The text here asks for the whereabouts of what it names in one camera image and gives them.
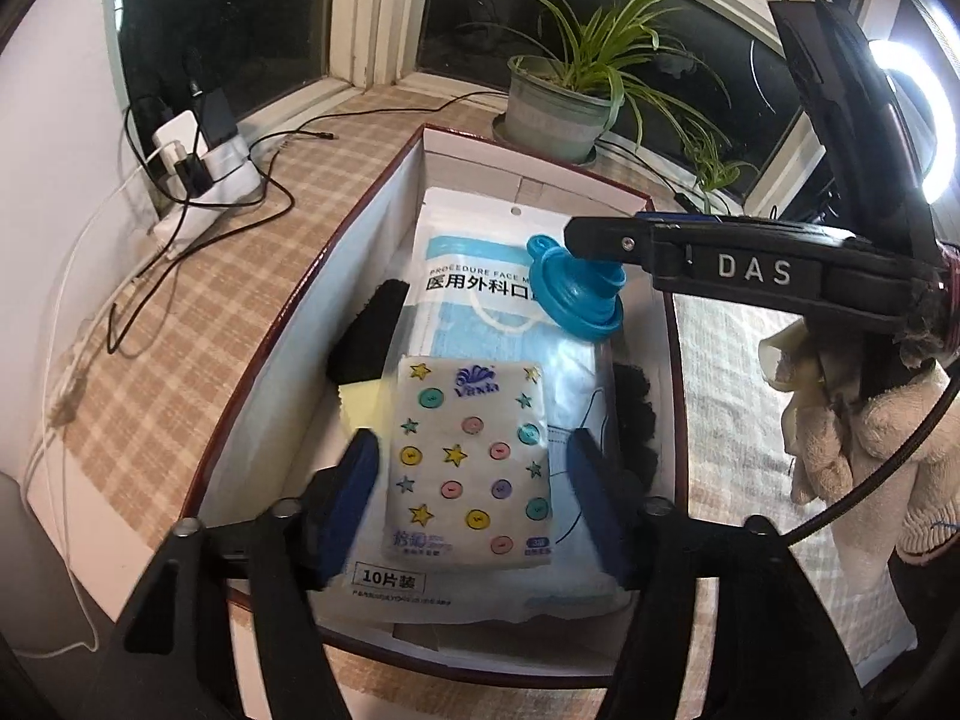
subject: yellow sponge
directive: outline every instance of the yellow sponge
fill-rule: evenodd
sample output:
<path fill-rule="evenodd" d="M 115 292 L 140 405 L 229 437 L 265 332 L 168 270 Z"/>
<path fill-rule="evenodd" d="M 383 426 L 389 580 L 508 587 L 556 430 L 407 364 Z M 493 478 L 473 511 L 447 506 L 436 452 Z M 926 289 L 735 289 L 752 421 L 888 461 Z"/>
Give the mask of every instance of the yellow sponge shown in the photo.
<path fill-rule="evenodd" d="M 390 409 L 383 379 L 340 386 L 340 418 L 353 435 L 359 428 L 372 430 L 378 439 L 390 437 Z"/>

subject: blue silicone funnel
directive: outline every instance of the blue silicone funnel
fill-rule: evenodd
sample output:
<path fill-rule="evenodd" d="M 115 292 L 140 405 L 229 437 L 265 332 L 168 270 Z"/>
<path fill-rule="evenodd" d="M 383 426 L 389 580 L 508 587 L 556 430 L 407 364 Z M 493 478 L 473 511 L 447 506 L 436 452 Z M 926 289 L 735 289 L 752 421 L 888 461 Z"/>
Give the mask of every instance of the blue silicone funnel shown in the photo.
<path fill-rule="evenodd" d="M 571 336 L 601 341 L 623 323 L 617 293 L 627 282 L 618 263 L 578 260 L 549 235 L 527 241 L 536 302 Z"/>

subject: window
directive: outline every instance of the window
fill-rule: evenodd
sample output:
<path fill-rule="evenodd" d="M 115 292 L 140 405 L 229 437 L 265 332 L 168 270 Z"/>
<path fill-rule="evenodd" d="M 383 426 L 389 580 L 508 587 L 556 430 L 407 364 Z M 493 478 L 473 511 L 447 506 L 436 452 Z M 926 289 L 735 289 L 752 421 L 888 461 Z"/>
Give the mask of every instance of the window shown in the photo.
<path fill-rule="evenodd" d="M 330 0 L 115 0 L 128 95 L 184 110 L 188 81 L 241 118 L 326 72 Z M 159 122 L 136 109 L 141 134 Z"/>
<path fill-rule="evenodd" d="M 627 0 L 568 0 L 581 19 L 599 5 Z M 800 108 L 796 87 L 782 57 L 755 40 L 740 26 L 693 0 L 673 0 L 678 12 L 661 19 L 688 50 L 702 58 L 725 82 L 732 105 L 709 74 L 691 60 L 675 56 L 635 68 L 644 81 L 683 100 L 714 121 L 731 139 L 728 159 L 744 159 L 762 169 L 789 129 Z M 510 74 L 506 60 L 517 53 L 536 52 L 507 29 L 536 35 L 536 0 L 427 0 L 419 43 L 419 69 L 506 89 Z M 546 45 L 559 50 L 558 35 L 546 29 Z M 672 161 L 688 165 L 680 141 L 669 123 L 651 109 L 643 109 L 643 146 Z M 614 131 L 635 135 L 628 107 Z M 746 194 L 757 175 L 744 170 L 731 189 Z"/>

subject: white cloth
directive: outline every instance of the white cloth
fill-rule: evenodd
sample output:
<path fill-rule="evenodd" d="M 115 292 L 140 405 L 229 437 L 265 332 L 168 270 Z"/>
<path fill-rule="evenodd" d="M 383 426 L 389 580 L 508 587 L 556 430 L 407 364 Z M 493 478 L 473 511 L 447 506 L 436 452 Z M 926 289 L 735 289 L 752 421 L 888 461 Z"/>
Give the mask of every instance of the white cloth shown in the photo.
<path fill-rule="evenodd" d="M 760 345 L 765 373 L 775 389 L 794 395 L 782 416 L 784 448 L 797 458 L 793 501 L 832 504 L 871 476 L 917 428 L 947 387 L 939 365 L 909 384 L 867 403 L 858 392 L 827 392 L 820 359 L 840 359 L 846 341 L 817 341 L 796 322 Z M 851 380 L 858 371 L 834 377 Z M 954 536 L 960 511 L 960 406 L 947 410 L 907 463 L 866 500 L 832 525 L 841 565 L 855 589 L 868 589 L 898 549 L 909 562 Z"/>

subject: white wall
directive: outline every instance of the white wall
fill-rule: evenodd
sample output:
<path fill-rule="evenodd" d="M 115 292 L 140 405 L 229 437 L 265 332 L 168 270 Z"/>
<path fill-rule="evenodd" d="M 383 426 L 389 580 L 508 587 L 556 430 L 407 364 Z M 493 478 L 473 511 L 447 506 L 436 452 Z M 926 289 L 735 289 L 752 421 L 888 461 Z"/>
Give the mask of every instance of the white wall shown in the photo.
<path fill-rule="evenodd" d="M 103 0 L 37 0 L 0 55 L 0 471 L 7 474 L 18 475 L 37 429 L 66 256 L 133 165 L 120 117 Z M 64 298 L 58 351 L 136 262 L 142 230 L 155 217 L 143 185 L 131 186 L 85 238 Z"/>

